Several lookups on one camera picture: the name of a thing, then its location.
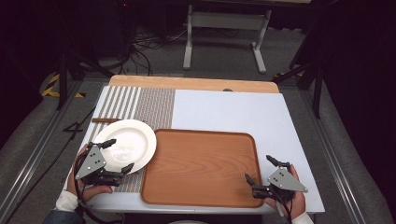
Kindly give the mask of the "brown wooden tray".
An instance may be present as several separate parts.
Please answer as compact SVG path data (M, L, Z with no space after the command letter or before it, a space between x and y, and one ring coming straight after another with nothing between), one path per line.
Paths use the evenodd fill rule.
M262 182L254 138L248 133L160 129L145 168L144 203L259 208L246 177Z

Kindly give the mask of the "white round plate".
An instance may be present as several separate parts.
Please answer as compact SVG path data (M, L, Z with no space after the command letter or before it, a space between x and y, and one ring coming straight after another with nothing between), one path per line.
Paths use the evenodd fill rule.
M120 172L122 168L133 164L134 173L144 168L152 159L157 138L154 131L143 121L125 119L107 125L93 139L94 143L103 143L115 139L111 147L102 149L106 160L105 169Z

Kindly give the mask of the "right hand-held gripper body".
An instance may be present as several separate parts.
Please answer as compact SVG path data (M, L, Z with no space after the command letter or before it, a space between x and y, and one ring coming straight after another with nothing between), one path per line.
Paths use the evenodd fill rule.
M267 178L267 186L258 185L251 181L252 196L257 199L271 198L277 202L289 202L296 191L307 193L308 188L295 178L289 162L275 162L276 170Z

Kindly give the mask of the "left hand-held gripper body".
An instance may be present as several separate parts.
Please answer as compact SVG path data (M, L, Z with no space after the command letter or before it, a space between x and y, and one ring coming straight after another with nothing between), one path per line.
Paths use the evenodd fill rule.
M86 185L117 187L124 174L105 169L106 159L101 152L104 148L99 148L99 144L93 142L88 144L88 151L82 154L82 162L77 162L75 178Z

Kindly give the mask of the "black tripod stand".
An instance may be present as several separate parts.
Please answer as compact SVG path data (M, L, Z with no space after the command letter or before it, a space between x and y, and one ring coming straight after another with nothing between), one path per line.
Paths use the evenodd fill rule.
M113 77L114 73L105 69L99 63L95 63L93 61L84 58L81 55L78 55L74 51L64 51L61 53L58 66L59 66L59 75L60 75L60 98L58 102L57 109L60 110L67 101L68 98L68 87L67 80L68 76L71 76L74 80L82 80L85 77L85 73L82 68L82 63L87 64L94 71L105 75L106 77Z
M272 81L275 84L279 84L284 80L297 76L301 74L299 81L297 82L297 87L299 90L307 91L311 84L314 83L314 93L312 100L312 110L317 119L320 118L319 114L319 105L320 105L320 97L321 97L321 88L323 81L323 74L321 70L321 59L316 58L311 60L310 62L303 63L302 65L297 66L296 68L291 69L289 72L285 74L276 74Z

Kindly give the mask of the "white table board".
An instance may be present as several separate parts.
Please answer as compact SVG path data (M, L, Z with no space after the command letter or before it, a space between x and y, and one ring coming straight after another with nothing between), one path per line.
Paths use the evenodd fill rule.
M308 188L306 211L309 214L325 211L282 94L174 91L176 95L170 128L250 134L258 147L262 180L265 181L275 170L265 159L267 154L289 161L297 167L300 180Z

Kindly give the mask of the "grey metal stand frame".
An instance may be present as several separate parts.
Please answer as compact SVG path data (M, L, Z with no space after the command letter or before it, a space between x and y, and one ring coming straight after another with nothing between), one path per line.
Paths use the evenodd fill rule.
M251 47L259 72L261 74L265 74L267 69L262 57L261 47L269 21L271 19L271 15L271 10L266 10L262 15L200 12L195 11L193 9L193 5L189 5L187 15L187 42L185 47L183 69L189 70L191 68L192 28L223 28L255 30L258 32L258 37L251 43Z

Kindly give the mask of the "person's left hand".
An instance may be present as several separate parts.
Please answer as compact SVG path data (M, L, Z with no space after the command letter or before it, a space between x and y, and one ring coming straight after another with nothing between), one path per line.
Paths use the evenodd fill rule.
M86 187L81 180L76 180L75 167L72 167L72 170L67 179L66 190L74 194L75 196L80 196L85 202L90 201L96 195L102 193L111 194L113 192L113 188L111 188L110 186Z

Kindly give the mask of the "yellow black hazard tape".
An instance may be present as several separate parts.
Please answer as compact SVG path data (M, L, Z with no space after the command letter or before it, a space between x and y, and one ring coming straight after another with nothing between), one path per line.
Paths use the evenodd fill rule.
M43 97L45 97L45 96L60 97L61 94L54 90L55 84L59 79L60 79L60 75L54 74L49 79L49 82L48 82L47 86L45 87L45 89L42 91L41 95Z

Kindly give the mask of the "black floor tape mark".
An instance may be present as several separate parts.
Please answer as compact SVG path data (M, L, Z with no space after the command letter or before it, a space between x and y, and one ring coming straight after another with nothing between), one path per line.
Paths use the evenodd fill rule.
M65 133L71 133L70 139L73 140L78 133L82 132L81 123L74 122L71 125L64 128Z

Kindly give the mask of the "striped woven placemat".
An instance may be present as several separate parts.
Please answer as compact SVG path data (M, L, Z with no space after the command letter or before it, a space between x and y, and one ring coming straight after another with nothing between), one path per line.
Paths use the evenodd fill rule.
M116 87L103 88L92 118L135 119L145 122L154 132L172 126L176 92L171 89ZM84 143L93 142L100 131L111 123L90 122ZM141 191L145 167L125 175L116 192Z

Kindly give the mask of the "person's right hand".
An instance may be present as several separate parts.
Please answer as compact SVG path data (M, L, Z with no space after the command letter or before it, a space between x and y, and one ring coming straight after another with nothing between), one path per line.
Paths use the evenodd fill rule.
M299 176L293 165L290 166L290 171L294 178L299 180ZM274 199L266 198L264 199L264 202L277 211L276 201ZM299 217L305 212L304 194L300 191L295 191L293 199L287 202L286 206L288 207L289 212L285 210L284 207L281 207L283 209L284 218L293 221L295 218Z

